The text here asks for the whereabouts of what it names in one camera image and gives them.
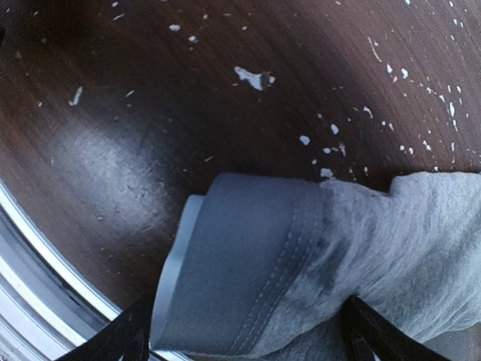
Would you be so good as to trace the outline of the grey white underwear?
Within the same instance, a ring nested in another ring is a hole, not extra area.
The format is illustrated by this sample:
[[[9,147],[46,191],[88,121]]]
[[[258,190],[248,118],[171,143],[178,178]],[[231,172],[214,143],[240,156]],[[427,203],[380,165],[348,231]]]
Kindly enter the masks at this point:
[[[385,193],[221,174],[190,196],[153,307],[156,350],[344,360],[358,296],[424,343],[480,321],[480,176],[419,172]]]

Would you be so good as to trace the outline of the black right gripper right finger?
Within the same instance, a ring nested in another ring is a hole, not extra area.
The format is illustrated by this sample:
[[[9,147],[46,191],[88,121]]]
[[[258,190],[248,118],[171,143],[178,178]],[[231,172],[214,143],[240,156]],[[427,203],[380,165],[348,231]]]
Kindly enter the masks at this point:
[[[358,296],[342,306],[348,360],[441,361],[444,356],[411,339]]]

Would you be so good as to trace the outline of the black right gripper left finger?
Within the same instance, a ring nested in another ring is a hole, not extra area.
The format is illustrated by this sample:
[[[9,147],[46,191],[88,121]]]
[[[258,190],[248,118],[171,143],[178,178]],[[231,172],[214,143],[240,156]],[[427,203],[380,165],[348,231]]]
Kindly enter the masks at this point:
[[[152,296],[138,300],[90,340],[58,360],[148,360],[152,311]]]

